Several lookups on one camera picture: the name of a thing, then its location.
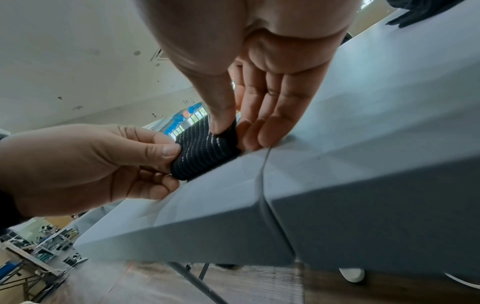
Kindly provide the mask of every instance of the hand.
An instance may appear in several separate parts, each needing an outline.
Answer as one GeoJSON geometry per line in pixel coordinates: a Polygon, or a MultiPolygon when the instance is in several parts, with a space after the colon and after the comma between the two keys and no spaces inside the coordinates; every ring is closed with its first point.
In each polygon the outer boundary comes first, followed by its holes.
{"type": "Polygon", "coordinates": [[[163,199],[180,146],[118,125],[66,125],[0,141],[0,189],[25,217],[76,214],[124,198],[163,199]]]}
{"type": "Polygon", "coordinates": [[[238,109],[240,140],[259,149],[276,144],[299,121],[361,2],[136,3],[162,49],[208,105],[210,130],[221,133],[238,109]]]}

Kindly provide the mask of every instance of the gray table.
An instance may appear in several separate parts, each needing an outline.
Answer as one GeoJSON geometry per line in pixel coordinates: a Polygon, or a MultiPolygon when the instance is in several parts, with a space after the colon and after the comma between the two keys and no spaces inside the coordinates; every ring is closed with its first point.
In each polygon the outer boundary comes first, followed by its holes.
{"type": "Polygon", "coordinates": [[[126,200],[92,258],[477,274],[480,3],[343,45],[282,144],[164,201],[126,200]]]}

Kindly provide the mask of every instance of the floor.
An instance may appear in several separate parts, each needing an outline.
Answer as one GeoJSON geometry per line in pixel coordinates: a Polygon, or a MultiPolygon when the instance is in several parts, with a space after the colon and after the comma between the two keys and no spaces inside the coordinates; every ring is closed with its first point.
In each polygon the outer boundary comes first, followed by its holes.
{"type": "MultiPolygon", "coordinates": [[[[201,264],[193,266],[199,274],[201,264]]],[[[480,290],[444,276],[407,277],[369,273],[362,284],[346,282],[338,271],[210,267],[205,282],[231,304],[480,303],[480,290]]],[[[43,304],[212,304],[169,267],[157,263],[87,261],[43,304]]]]}

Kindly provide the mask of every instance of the white ceiling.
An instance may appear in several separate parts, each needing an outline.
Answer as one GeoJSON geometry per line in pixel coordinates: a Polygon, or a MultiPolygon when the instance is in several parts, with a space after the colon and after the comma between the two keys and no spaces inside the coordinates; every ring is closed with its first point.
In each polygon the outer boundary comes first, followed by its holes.
{"type": "Polygon", "coordinates": [[[129,0],[1,1],[0,128],[58,124],[191,87],[170,61],[150,61],[157,49],[129,0]]]}

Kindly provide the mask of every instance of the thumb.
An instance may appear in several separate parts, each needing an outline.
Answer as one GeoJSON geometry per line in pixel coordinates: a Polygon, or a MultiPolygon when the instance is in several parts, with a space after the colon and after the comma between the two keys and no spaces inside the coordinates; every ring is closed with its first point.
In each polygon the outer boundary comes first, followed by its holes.
{"type": "Polygon", "coordinates": [[[185,75],[210,110],[210,132],[220,134],[225,131],[234,122],[237,113],[228,71],[221,75],[185,75]]]}
{"type": "Polygon", "coordinates": [[[120,166],[164,167],[180,154],[179,144],[150,144],[120,138],[108,151],[112,161],[120,166]]]}

